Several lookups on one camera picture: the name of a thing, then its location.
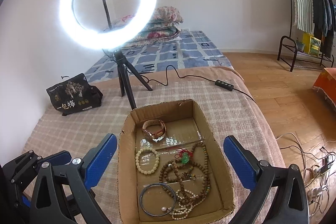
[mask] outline small potted plant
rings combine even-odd
[[[303,52],[303,49],[305,48],[305,44],[299,41],[299,38],[296,38],[296,45],[297,45],[297,50],[300,52]]]

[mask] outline tree graphic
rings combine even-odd
[[[74,83],[73,87],[75,88],[76,92],[79,92],[79,97],[83,97],[82,91],[84,86],[79,83]]]
[[[73,98],[73,94],[79,92],[79,97],[83,97],[83,94],[82,94],[82,91],[84,89],[84,86],[79,84],[79,83],[73,83],[71,81],[69,81],[67,83],[67,86],[66,86],[66,89],[65,89],[65,92],[66,94],[70,95],[71,98]]]
[[[72,94],[76,93],[75,87],[74,87],[74,83],[72,83],[71,81],[69,81],[67,83],[66,89],[65,89],[65,93],[70,95],[71,98],[73,98],[74,96]]]

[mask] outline folded quilt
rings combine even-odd
[[[128,15],[112,22],[113,29],[122,28],[127,25],[135,16]],[[146,26],[134,38],[127,41],[123,48],[138,47],[154,43],[179,40],[181,28],[179,23],[183,19],[180,12],[174,7],[159,7],[153,12],[153,15]]]

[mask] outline black bangle bracelet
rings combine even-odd
[[[152,186],[156,186],[156,185],[161,185],[161,186],[163,186],[163,187],[166,187],[166,188],[173,194],[173,198],[174,198],[174,205],[171,207],[170,210],[167,209],[167,212],[164,213],[164,214],[162,214],[162,215],[153,215],[153,214],[147,212],[147,211],[144,209],[143,204],[142,204],[142,197],[143,197],[144,193],[145,193],[149,188],[151,188]],[[174,210],[174,208],[175,208],[176,202],[177,202],[177,195],[176,195],[175,191],[173,190],[173,188],[171,188],[171,187],[170,187],[169,185],[167,185],[166,183],[160,183],[160,182],[153,183],[153,184],[150,184],[150,185],[146,186],[146,187],[142,190],[142,192],[141,192],[141,194],[140,194],[140,197],[139,197],[139,203],[140,203],[140,207],[141,207],[141,209],[143,209],[143,211],[144,211],[147,215],[149,215],[149,216],[157,216],[157,217],[159,217],[159,216],[165,216],[165,215],[171,213],[171,212]]]

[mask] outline black snack bag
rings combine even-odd
[[[101,106],[103,93],[83,73],[47,89],[53,107],[63,116]]]

